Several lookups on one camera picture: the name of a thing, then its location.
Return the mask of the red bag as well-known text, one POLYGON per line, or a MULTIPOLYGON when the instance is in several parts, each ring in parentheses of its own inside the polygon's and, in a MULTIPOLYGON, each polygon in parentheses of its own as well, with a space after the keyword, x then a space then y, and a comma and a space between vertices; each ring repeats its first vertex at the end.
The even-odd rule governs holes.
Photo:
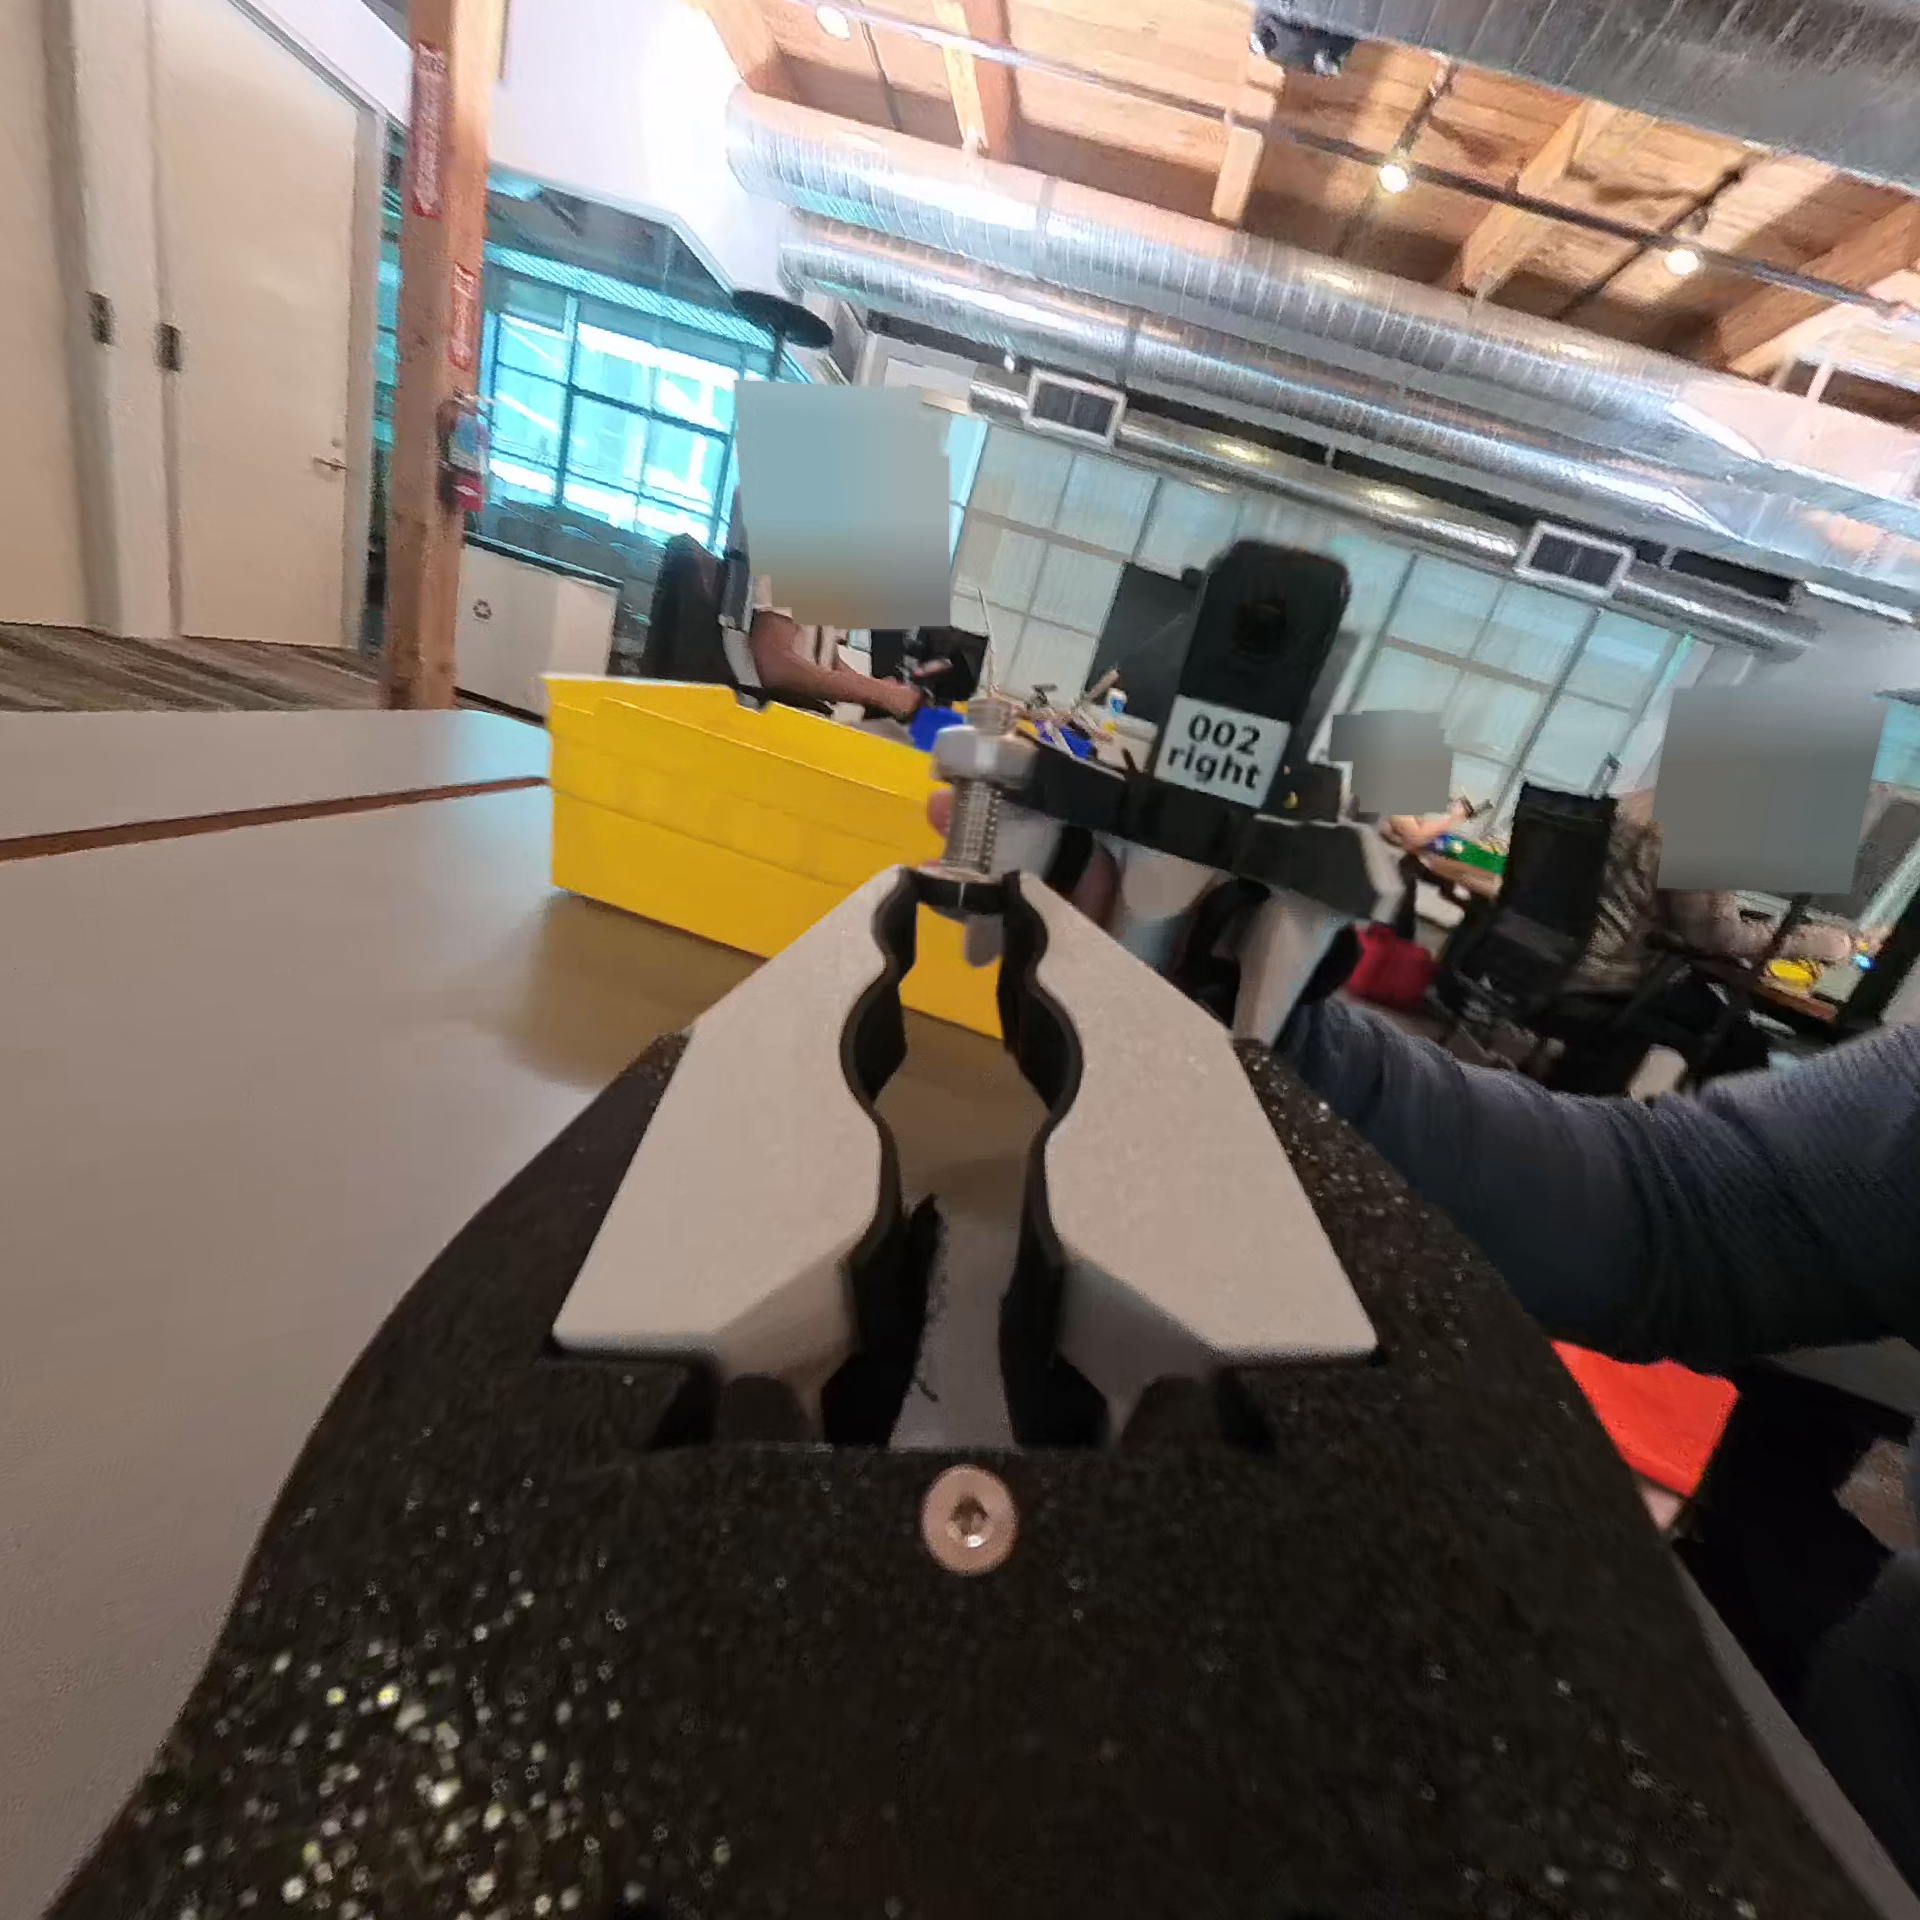
POLYGON ((1393 1013, 1420 1013, 1438 977, 1438 958, 1414 937, 1382 923, 1357 928, 1357 958, 1345 993, 1393 1013))

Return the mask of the duct vent grille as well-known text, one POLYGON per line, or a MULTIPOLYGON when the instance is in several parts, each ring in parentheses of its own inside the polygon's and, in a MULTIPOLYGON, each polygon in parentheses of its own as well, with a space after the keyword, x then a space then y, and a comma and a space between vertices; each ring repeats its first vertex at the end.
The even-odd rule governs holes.
POLYGON ((1022 399, 1022 425, 1038 436, 1086 449, 1113 449, 1128 413, 1128 396, 1107 383, 1031 367, 1022 399))
POLYGON ((1629 542, 1537 522, 1519 544, 1511 570, 1519 581, 1606 601, 1615 597, 1636 561, 1629 542))

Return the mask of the yellow plastic bin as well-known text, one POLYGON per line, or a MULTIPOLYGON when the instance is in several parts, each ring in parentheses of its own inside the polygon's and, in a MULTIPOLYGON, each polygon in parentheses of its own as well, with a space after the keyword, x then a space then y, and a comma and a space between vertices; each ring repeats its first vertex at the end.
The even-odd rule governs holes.
POLYGON ((552 885, 768 958, 930 861, 930 757, 721 684, 548 675, 552 885))

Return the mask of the orange cloth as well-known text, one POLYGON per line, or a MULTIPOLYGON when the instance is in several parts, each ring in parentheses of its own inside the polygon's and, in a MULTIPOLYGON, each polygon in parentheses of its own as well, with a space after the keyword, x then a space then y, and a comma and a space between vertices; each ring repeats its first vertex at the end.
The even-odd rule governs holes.
POLYGON ((1690 1501, 1735 1414, 1737 1385, 1674 1359, 1614 1359, 1571 1342, 1552 1342, 1552 1351, 1627 1466, 1690 1501))

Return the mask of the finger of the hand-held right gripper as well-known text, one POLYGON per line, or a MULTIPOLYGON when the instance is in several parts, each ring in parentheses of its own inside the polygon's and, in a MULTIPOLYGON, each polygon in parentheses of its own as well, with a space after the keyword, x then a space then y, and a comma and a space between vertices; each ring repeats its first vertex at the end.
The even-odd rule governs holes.
POLYGON ((1130 764, 1106 764, 1013 734, 1010 757, 992 773, 995 789, 1026 813, 1065 828, 1155 841, 1164 828, 1164 791, 1130 764))

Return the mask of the silver ventilation duct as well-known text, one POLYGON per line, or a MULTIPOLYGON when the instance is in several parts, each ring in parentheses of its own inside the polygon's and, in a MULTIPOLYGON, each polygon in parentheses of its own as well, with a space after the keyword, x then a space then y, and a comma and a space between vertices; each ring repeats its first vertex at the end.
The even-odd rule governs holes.
MULTIPOLYGON (((1560 481, 1624 480, 1619 468, 1551 449, 1542 436, 1451 402, 1408 396, 1375 374, 1318 367, 1119 301, 1063 297, 1040 281, 822 217, 786 226, 779 265, 794 288, 948 331, 986 360, 1010 353, 1026 369, 1120 389, 1128 413, 1111 449, 1119 455, 1324 507, 1513 581, 1511 563, 1537 522, 1577 528, 1560 481)), ((1025 389, 1017 374, 982 365, 971 399, 990 420, 1017 425, 1025 389)), ((1819 636, 1791 605, 1642 554, 1608 601, 1552 594, 1775 658, 1802 656, 1819 636)))
POLYGON ((1322 361, 1513 402, 1593 449, 1892 524, 1914 433, 1403 275, 732 89, 746 192, 974 265, 1322 361))

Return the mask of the white door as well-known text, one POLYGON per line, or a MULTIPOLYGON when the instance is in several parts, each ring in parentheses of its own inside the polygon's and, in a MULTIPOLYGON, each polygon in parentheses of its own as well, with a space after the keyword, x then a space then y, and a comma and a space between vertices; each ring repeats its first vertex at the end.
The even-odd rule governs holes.
POLYGON ((182 639, 349 648, 368 531, 376 112, 251 6, 146 6, 182 639))

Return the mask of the person's right forearm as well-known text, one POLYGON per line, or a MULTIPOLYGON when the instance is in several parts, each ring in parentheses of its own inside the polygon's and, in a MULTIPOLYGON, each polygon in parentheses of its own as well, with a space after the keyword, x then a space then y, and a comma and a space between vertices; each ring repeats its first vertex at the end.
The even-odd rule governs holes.
POLYGON ((1280 1056, 1552 1338, 1703 1373, 1914 1343, 1914 1024, 1646 1102, 1459 1062, 1340 998, 1280 1056))

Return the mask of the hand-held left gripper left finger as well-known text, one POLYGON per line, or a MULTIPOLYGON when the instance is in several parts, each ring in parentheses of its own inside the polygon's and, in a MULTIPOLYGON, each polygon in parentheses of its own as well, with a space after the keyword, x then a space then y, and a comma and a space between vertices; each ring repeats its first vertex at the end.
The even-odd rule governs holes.
POLYGON ((773 1380, 828 1442, 893 1439, 940 1244, 878 1115, 906 1056, 917 915, 917 872, 889 867, 685 1032, 557 1351, 773 1380))

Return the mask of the black office chair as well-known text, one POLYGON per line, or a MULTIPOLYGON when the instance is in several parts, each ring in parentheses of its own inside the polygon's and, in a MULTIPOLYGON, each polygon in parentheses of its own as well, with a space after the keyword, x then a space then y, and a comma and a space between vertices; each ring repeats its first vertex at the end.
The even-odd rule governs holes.
POLYGON ((1443 957, 1451 1028, 1558 1045, 1547 1088, 1624 1091, 1646 1050, 1627 1013, 1657 970, 1659 858, 1649 783, 1608 800, 1525 783, 1502 888, 1443 957))
POLYGON ((743 553, 717 554, 691 533, 667 540, 642 650, 642 678, 674 684, 759 691, 741 618, 749 606, 743 553))

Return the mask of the large window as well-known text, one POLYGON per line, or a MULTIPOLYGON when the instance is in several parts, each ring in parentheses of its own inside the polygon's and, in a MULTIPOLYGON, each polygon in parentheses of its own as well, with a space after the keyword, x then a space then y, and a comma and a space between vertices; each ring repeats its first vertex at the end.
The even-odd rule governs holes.
POLYGON ((488 248, 488 507, 592 540, 732 528, 738 393, 773 372, 772 337, 728 301, 488 248))

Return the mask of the wooden support post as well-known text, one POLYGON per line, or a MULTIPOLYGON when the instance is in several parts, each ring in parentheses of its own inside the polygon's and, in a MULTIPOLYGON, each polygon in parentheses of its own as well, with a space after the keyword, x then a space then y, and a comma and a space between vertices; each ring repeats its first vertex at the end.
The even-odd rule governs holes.
POLYGON ((492 90, 509 6, 415 3, 406 15, 413 97, 396 243, 381 692, 392 710, 444 710, 456 703, 467 528, 448 449, 478 420, 492 90))

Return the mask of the silver metal bolt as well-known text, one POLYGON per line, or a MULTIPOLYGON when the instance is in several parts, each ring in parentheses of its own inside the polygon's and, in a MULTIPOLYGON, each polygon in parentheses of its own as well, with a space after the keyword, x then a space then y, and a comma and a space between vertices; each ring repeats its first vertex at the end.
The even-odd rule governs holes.
POLYGON ((1040 747, 1022 733, 1022 703, 974 699, 968 716, 930 746, 930 766, 948 787, 944 851, 925 875, 936 899, 965 906, 995 885, 995 838, 1003 802, 1022 798, 1040 747))

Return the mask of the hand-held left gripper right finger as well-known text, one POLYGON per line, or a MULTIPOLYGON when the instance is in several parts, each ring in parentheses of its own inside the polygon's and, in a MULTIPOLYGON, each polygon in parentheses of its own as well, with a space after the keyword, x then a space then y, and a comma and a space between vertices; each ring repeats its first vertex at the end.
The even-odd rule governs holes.
POLYGON ((1229 1032, 1043 878, 1007 875, 997 1018, 1043 1102, 997 1367, 1022 1448, 1098 1448, 1164 1380, 1379 1359, 1229 1032))

